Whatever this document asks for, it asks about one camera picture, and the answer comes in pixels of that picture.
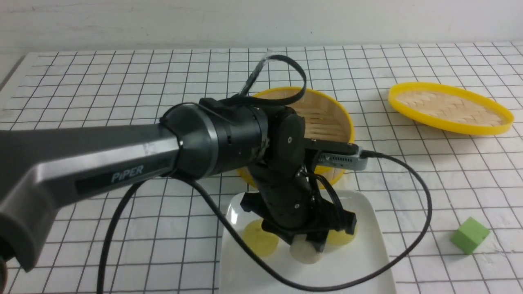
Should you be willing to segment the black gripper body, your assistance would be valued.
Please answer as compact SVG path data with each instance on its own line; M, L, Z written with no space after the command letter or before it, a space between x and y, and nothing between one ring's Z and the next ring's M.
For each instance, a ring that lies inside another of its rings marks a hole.
M294 175L271 170L265 165L250 165L248 171L257 192L243 195L245 212L263 219L264 229L309 232L345 231L353 234L357 216L346 210L341 199L322 175L302 169Z

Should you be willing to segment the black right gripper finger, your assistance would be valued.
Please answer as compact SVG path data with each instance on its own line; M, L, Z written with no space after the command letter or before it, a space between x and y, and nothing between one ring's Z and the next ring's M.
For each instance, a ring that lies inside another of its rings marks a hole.
M309 232L308 242L318 252L323 253L329 232Z

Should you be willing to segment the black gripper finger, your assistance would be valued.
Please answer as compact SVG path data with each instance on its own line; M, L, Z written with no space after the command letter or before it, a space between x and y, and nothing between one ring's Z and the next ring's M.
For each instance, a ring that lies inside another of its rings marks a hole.
M302 233L294 232L294 231L286 231L281 229L266 229L266 232L272 233L278 238L282 239L286 244L292 245L295 237L302 235Z

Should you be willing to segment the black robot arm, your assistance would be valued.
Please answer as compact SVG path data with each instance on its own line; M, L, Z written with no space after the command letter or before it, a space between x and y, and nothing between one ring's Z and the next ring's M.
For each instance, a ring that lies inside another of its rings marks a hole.
M287 99L203 98L152 125L1 131L1 265L38 262L60 208L158 176L198 180L248 167L253 210L277 234L321 232L309 202L316 165L354 167L351 143L306 139Z

